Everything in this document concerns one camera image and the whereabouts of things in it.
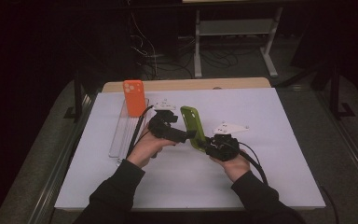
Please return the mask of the person's right hand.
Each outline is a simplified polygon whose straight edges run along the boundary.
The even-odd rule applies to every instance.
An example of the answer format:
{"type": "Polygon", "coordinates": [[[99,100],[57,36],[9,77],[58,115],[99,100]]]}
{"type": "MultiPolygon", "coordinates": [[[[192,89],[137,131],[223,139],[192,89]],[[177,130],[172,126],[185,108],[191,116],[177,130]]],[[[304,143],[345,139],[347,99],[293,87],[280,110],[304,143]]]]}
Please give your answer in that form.
{"type": "Polygon", "coordinates": [[[237,181],[241,176],[251,170],[250,162],[241,155],[238,155],[230,161],[220,161],[215,158],[211,158],[211,160],[223,168],[225,174],[232,182],[237,181]]]}

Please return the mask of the metal floor rail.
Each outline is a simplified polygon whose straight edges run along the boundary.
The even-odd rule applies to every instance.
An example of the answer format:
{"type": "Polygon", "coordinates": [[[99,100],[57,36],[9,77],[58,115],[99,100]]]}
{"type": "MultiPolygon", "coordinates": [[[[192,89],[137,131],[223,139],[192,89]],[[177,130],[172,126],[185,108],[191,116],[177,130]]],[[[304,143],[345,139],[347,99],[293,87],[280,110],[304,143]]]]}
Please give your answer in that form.
{"type": "Polygon", "coordinates": [[[59,97],[52,107],[32,151],[33,178],[41,184],[26,224],[49,224],[54,213],[63,180],[95,96],[85,95],[79,99],[69,95],[59,97]]]}
{"type": "Polygon", "coordinates": [[[355,144],[354,140],[350,137],[350,134],[347,131],[347,129],[344,127],[342,121],[339,120],[338,117],[330,111],[328,103],[325,100],[324,96],[320,92],[316,92],[315,95],[318,101],[320,102],[321,106],[323,107],[325,113],[330,118],[331,122],[334,124],[342,141],[344,142],[345,146],[349,151],[351,160],[353,161],[355,167],[358,170],[358,146],[355,144]]]}

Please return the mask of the black metal stand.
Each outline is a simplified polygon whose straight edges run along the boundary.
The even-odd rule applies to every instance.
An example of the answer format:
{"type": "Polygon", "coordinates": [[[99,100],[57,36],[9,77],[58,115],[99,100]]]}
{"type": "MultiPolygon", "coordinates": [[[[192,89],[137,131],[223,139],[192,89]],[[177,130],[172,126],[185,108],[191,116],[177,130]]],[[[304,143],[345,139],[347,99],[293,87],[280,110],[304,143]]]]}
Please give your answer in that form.
{"type": "Polygon", "coordinates": [[[80,79],[79,71],[74,73],[74,105],[66,109],[64,118],[72,119],[74,123],[78,123],[83,113],[83,87],[80,79]]]}
{"type": "Polygon", "coordinates": [[[345,117],[354,117],[355,114],[351,110],[351,107],[347,103],[341,103],[339,101],[339,83],[340,74],[338,72],[337,65],[332,65],[332,75],[330,81],[330,103],[329,109],[333,114],[334,118],[341,120],[345,117]]]}

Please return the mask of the person's left hand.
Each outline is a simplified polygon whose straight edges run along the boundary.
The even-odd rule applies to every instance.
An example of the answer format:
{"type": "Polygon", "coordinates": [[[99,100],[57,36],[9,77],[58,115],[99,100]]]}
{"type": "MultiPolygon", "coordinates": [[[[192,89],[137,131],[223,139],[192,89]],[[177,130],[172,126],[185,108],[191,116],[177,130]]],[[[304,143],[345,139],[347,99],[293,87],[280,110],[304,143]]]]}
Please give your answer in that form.
{"type": "Polygon", "coordinates": [[[173,141],[157,138],[148,130],[148,126],[145,126],[141,138],[135,144],[127,160],[139,168],[143,168],[149,163],[150,159],[158,154],[164,147],[174,145],[175,142],[173,141]]]}

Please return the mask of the orange phone case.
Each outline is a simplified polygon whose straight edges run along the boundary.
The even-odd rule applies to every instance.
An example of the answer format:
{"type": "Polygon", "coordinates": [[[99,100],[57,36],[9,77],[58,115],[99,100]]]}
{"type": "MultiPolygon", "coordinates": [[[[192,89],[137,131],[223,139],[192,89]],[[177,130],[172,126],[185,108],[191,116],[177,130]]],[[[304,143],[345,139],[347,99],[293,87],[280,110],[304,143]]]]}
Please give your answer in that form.
{"type": "Polygon", "coordinates": [[[144,85],[141,80],[125,80],[123,91],[130,117],[140,117],[146,109],[144,85]]]}

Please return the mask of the clear plastic rack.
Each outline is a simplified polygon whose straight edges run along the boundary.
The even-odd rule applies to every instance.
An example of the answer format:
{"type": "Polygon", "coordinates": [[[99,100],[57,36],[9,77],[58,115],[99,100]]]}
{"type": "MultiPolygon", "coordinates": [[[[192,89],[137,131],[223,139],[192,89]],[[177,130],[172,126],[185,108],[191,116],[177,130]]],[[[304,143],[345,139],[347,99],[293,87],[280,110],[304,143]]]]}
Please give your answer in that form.
{"type": "Polygon", "coordinates": [[[117,166],[127,158],[127,153],[137,127],[139,118],[133,118],[129,115],[126,102],[123,102],[111,148],[109,157],[112,158],[117,166]]]}

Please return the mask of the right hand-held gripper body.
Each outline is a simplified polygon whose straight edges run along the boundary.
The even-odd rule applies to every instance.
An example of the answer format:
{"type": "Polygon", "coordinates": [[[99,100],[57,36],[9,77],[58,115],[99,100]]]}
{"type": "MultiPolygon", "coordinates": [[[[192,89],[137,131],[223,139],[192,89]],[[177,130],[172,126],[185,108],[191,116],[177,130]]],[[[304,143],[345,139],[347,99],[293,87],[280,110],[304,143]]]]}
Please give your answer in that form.
{"type": "Polygon", "coordinates": [[[248,130],[248,126],[222,122],[213,129],[213,137],[206,138],[204,144],[206,154],[220,161],[230,161],[236,158],[241,150],[239,141],[232,134],[248,130]]]}

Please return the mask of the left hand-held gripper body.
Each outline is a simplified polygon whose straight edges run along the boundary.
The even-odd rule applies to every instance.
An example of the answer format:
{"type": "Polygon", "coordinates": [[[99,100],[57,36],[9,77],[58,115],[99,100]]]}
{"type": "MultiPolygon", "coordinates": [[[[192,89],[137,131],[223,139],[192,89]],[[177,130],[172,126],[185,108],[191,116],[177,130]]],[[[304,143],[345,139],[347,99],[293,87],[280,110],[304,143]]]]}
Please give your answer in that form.
{"type": "Polygon", "coordinates": [[[164,99],[155,103],[153,109],[156,114],[149,120],[148,130],[156,138],[184,143],[187,139],[187,132],[172,127],[172,124],[178,120],[178,117],[173,113],[176,106],[164,99]]]}

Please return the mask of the white metal stand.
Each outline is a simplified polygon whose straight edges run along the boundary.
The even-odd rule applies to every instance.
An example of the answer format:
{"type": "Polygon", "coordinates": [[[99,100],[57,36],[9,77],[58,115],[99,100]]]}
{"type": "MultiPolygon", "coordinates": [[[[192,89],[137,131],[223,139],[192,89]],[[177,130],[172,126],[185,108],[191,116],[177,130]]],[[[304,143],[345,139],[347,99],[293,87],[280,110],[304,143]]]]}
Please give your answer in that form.
{"type": "Polygon", "coordinates": [[[270,58],[269,52],[280,23],[282,7],[275,10],[272,19],[244,19],[244,20],[220,20],[203,21],[200,18],[200,11],[196,11],[195,22],[195,53],[194,53],[194,76],[202,77],[200,62],[200,38],[202,36],[216,35],[267,35],[267,42],[259,50],[265,66],[271,77],[277,77],[278,72],[270,58]]]}

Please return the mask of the green clown print phone case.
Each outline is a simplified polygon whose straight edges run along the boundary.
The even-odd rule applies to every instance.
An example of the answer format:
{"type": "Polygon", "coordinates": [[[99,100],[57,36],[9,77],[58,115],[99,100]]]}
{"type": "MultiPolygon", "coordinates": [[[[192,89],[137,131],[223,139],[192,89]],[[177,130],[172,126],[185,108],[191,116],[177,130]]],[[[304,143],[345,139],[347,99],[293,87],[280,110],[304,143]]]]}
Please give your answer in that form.
{"type": "Polygon", "coordinates": [[[206,137],[204,135],[198,110],[191,106],[182,106],[180,111],[186,126],[186,130],[195,130],[197,132],[193,139],[189,139],[191,146],[201,152],[204,152],[205,148],[201,148],[198,143],[199,140],[206,142],[206,137]]]}

